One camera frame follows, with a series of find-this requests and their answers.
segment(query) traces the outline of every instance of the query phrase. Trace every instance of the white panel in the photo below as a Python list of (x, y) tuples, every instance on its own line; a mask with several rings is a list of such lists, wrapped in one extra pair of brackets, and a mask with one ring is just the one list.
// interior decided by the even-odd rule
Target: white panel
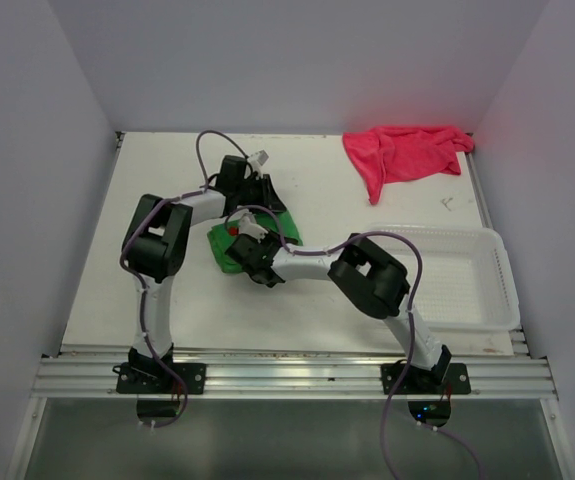
[[(369, 205), (339, 136), (235, 135), (248, 152), (265, 149), (263, 167), (292, 213), (305, 244), (330, 245), (374, 222), (480, 227), (475, 195), (463, 174), (386, 185)], [(138, 199), (174, 196), (201, 184), (194, 134), (128, 133), (103, 207), (67, 326), (67, 345), (123, 345), (133, 340), (136, 291), (118, 255)], [(227, 142), (205, 138), (207, 171), (217, 171)], [(453, 197), (448, 209), (442, 203)], [(177, 347), (400, 352), (387, 327), (358, 312), (331, 282), (294, 281), (267, 289), (217, 267), (203, 223), (192, 228), (174, 281), (171, 329)], [(458, 355), (510, 353), (507, 333), (440, 333)]]
[(0, 0), (0, 478), (40, 355), (58, 350), (112, 137), (47, 3)]
[(473, 129), (546, 0), (50, 0), (122, 130)]
[(575, 2), (552, 0), (475, 135), (532, 353), (575, 448)]

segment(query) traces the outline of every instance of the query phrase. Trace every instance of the white basket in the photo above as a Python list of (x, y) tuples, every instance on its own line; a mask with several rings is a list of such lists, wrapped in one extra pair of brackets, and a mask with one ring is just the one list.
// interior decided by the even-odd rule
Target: white basket
[[(430, 327), (507, 331), (518, 328), (518, 295), (507, 251), (488, 228), (438, 228), (374, 224), (370, 230), (397, 233), (411, 240), (423, 258), (423, 277), (415, 304)], [(407, 245), (371, 237), (407, 267), (412, 284), (416, 257)]]

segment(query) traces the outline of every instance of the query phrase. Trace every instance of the red object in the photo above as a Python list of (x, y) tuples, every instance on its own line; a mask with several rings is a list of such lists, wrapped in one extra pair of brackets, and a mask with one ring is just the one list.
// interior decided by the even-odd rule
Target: red object
[(343, 134), (345, 151), (376, 205), (385, 183), (408, 182), (433, 175), (460, 175), (456, 152), (471, 152), (474, 141), (460, 129), (442, 127), (375, 127)]

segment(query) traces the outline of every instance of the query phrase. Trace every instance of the pink towel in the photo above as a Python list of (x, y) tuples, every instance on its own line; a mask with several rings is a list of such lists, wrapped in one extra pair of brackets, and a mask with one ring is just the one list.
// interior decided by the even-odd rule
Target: pink towel
[(343, 145), (365, 180), (369, 203), (376, 205), (385, 183), (408, 182), (433, 175), (460, 175), (456, 152), (471, 152), (474, 141), (460, 129), (444, 127), (375, 127), (345, 133)]

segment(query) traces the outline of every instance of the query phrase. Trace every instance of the gray floor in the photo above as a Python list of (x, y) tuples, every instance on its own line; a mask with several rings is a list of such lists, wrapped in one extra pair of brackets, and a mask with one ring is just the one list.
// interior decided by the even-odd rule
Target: gray floor
[[(153, 435), (137, 428), (135, 401), (50, 400), (27, 478), (379, 479), (378, 401), (190, 401), (186, 416)], [(558, 479), (538, 401), (456, 401), (445, 427), (476, 449), (488, 478)], [(389, 422), (405, 479), (475, 479), (457, 443), (415, 426), (406, 403)]]

